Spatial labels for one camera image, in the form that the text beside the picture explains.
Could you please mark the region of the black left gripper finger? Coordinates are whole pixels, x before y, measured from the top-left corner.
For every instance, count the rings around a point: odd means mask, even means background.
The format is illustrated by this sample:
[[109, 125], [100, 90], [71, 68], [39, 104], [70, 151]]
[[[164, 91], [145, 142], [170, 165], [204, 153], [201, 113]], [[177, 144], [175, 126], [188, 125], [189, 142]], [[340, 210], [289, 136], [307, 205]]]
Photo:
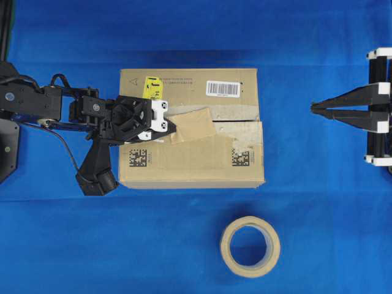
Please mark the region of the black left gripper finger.
[[176, 132], [176, 125], [171, 122], [168, 118], [165, 119], [167, 123], [167, 133], [168, 134], [173, 134]]
[[151, 131], [151, 140], [152, 141], [163, 140], [164, 138], [166, 138], [170, 134], [171, 134], [171, 132], [169, 130], [166, 132], [157, 132], [155, 130], [152, 130]]

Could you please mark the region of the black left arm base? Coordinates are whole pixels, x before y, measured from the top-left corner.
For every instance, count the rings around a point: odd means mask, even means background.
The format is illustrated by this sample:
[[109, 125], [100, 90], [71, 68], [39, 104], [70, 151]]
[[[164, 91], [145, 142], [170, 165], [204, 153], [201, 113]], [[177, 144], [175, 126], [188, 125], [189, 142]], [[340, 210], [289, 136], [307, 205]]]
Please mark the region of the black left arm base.
[[1, 118], [1, 169], [0, 182], [3, 183], [18, 166], [20, 127], [17, 123]]

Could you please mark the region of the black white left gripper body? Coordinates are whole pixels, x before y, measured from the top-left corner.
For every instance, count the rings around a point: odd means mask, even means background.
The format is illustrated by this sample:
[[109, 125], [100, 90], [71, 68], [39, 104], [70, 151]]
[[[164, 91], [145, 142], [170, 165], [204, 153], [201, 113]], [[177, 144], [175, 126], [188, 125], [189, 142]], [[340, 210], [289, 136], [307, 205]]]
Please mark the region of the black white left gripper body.
[[168, 102], [118, 96], [105, 106], [104, 140], [114, 145], [151, 141], [151, 131], [166, 132]]

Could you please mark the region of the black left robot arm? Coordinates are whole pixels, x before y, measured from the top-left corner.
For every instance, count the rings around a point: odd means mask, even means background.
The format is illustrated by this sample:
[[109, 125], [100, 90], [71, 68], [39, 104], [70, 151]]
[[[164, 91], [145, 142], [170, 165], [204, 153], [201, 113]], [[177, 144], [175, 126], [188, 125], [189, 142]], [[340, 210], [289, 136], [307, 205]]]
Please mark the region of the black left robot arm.
[[64, 83], [40, 87], [1, 62], [1, 113], [19, 123], [41, 124], [47, 129], [87, 132], [89, 140], [110, 145], [157, 140], [176, 132], [165, 117], [168, 102], [129, 96], [101, 99], [97, 89], [72, 88]]

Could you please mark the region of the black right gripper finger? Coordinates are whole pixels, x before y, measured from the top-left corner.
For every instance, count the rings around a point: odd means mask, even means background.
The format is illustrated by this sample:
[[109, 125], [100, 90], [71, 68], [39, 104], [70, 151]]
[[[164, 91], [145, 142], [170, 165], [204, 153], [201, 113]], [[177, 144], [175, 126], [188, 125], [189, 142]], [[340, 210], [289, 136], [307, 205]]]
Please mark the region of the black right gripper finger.
[[391, 83], [372, 83], [351, 90], [340, 96], [327, 99], [318, 103], [313, 103], [311, 105], [311, 110], [388, 104], [390, 102], [390, 94]]
[[373, 133], [390, 131], [390, 115], [382, 111], [314, 109], [313, 114]]

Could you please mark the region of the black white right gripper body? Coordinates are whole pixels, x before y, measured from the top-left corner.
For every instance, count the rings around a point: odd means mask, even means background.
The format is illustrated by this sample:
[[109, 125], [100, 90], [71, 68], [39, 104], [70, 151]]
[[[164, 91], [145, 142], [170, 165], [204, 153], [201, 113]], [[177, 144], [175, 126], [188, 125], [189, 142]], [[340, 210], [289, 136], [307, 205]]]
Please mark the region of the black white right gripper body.
[[[369, 60], [369, 83], [378, 84], [383, 92], [391, 94], [391, 48], [380, 47], [370, 51], [366, 58]], [[388, 115], [388, 121], [377, 122], [381, 130], [367, 133], [367, 152], [365, 161], [376, 167], [391, 166], [391, 98], [382, 104], [368, 107], [373, 113]]]

